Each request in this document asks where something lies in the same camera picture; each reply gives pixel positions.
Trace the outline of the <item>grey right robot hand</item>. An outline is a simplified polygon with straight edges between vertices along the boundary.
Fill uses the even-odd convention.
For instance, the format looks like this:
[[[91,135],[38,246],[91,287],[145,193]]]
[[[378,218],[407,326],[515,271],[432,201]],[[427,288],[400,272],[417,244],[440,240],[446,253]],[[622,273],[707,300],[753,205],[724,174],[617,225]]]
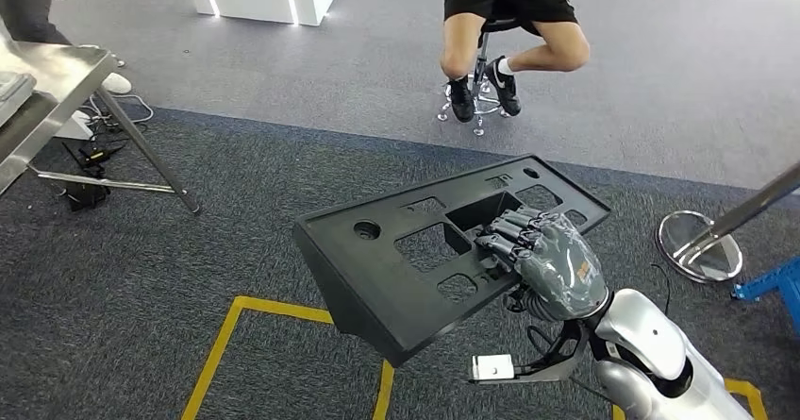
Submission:
[[[476,237],[521,278],[520,307],[548,322],[589,318],[612,298],[599,259],[562,213],[504,210]]]

